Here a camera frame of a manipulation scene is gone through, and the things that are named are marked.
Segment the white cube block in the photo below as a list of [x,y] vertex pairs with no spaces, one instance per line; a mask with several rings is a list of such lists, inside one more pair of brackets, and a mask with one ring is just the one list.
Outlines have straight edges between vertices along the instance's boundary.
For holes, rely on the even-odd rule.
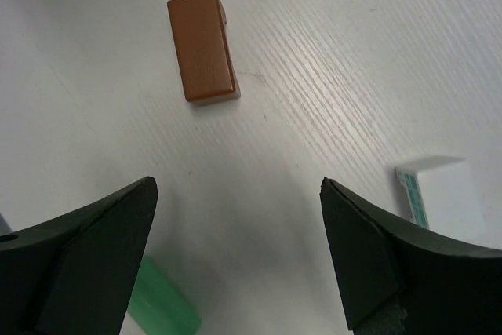
[[435,155],[395,167],[413,222],[453,239],[486,232],[471,169],[463,158]]

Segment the brown rectangular block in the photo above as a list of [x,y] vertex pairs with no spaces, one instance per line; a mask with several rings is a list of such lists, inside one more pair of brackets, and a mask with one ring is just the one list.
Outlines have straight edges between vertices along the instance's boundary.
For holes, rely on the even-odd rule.
[[169,0],[169,21],[185,100],[207,105],[240,97],[220,0]]

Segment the green cylinder block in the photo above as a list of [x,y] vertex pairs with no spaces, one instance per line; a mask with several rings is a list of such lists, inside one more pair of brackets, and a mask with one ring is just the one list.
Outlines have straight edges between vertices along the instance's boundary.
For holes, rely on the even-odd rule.
[[201,319],[173,282],[145,255],[137,273],[128,313],[146,334],[196,334]]

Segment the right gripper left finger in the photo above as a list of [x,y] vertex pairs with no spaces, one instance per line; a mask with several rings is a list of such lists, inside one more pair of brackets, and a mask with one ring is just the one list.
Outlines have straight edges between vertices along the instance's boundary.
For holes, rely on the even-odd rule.
[[144,177],[101,200],[1,236],[3,334],[118,334],[158,187]]

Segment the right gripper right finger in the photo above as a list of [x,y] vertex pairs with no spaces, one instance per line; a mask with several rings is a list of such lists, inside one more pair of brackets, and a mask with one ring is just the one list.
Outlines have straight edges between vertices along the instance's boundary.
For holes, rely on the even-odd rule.
[[329,178],[320,200],[352,333],[500,333],[498,249],[421,228]]

